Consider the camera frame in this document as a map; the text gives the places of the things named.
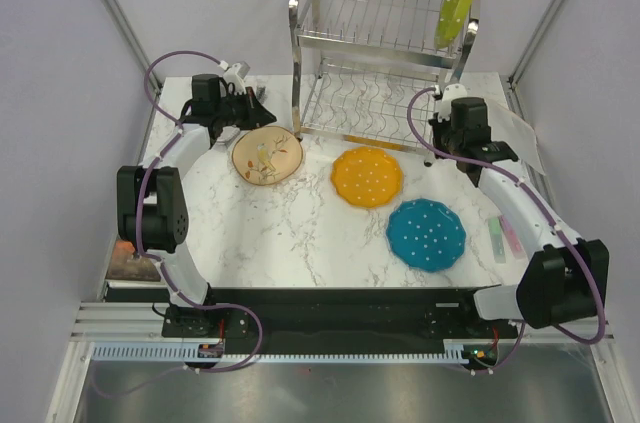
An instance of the teal plate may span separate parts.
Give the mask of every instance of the teal plate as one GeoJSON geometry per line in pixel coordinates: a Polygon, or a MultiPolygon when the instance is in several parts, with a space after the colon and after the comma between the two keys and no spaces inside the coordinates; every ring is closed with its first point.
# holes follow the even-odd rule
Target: teal plate
{"type": "Polygon", "coordinates": [[[405,201],[389,216],[391,251],[412,268],[451,268],[464,253],[466,238],[458,215],[437,201],[405,201]]]}

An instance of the yellow plate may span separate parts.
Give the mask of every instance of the yellow plate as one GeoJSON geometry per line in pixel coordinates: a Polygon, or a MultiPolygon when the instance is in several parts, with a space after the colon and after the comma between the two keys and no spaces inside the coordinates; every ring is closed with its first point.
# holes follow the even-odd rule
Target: yellow plate
{"type": "Polygon", "coordinates": [[[302,163],[302,146],[289,130],[265,126],[240,138],[231,160],[249,183],[272,185],[298,169],[302,163]]]}
{"type": "Polygon", "coordinates": [[[400,192],[402,170],[384,150],[362,146],[345,151],[334,161],[331,182],[348,203],[376,208],[400,192]]]}
{"type": "Polygon", "coordinates": [[[437,49],[446,48],[462,29],[473,0],[444,0],[434,44],[437,49]]]}

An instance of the marble countertop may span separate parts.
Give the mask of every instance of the marble countertop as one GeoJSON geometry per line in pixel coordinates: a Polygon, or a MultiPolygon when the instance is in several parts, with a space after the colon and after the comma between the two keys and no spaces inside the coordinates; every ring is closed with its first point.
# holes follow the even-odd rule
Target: marble countertop
{"type": "MultiPolygon", "coordinates": [[[[190,78],[167,78],[160,105],[174,115],[191,97],[190,78]]],[[[247,78],[266,87],[265,106],[278,124],[291,127],[291,76],[247,78]]],[[[506,107],[497,73],[469,73],[469,93],[506,107]]],[[[303,82],[303,101],[313,84],[303,82]]],[[[156,152],[173,125],[156,115],[146,154],[156,152]]],[[[494,130],[500,138],[499,129],[494,130]]],[[[214,287],[372,288],[467,287],[519,282],[527,265],[505,244],[506,263],[493,257],[487,219],[500,214],[450,161],[431,168],[417,154],[387,150],[404,172],[404,188],[391,204],[364,210],[349,206],[329,176],[333,161],[359,145],[305,135],[304,161],[287,180],[253,186],[231,163],[233,143],[216,145],[183,179],[189,211],[189,250],[214,287]],[[452,268],[426,273],[406,266],[389,248],[385,229],[391,212],[414,198],[437,200],[455,211],[467,232],[464,255],[452,268]]]]}

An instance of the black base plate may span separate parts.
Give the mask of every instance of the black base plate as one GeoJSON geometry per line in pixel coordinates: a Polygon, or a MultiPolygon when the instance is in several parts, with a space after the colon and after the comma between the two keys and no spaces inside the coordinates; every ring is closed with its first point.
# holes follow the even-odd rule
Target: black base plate
{"type": "MultiPolygon", "coordinates": [[[[264,328],[261,354],[440,353],[445,339],[492,340],[492,327],[501,338],[515,338],[517,331],[506,320],[488,322],[478,317],[473,304],[476,290],[215,289],[208,302],[251,308],[264,328]]],[[[113,292],[111,301],[122,301],[113,292]]],[[[165,337],[215,338],[224,319],[227,354],[247,354],[257,342],[257,325],[244,312],[180,308],[177,311],[209,322],[194,325],[191,320],[185,326],[176,324],[179,318],[171,313],[175,308],[168,311],[171,323],[165,321],[165,337]]]]}

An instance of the rack shelf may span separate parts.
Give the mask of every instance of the rack shelf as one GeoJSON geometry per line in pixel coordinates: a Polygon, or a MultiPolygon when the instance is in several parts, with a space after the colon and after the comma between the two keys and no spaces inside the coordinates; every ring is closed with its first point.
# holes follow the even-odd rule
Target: rack shelf
{"type": "MultiPolygon", "coordinates": [[[[406,105],[429,83],[459,81],[478,30],[479,0],[474,0],[454,41],[435,48],[442,3],[289,0],[296,136],[315,133],[422,153],[406,122],[406,105]],[[302,48],[317,50],[319,69],[301,117],[302,48]]],[[[414,113],[425,136],[432,109],[414,113]]]]}

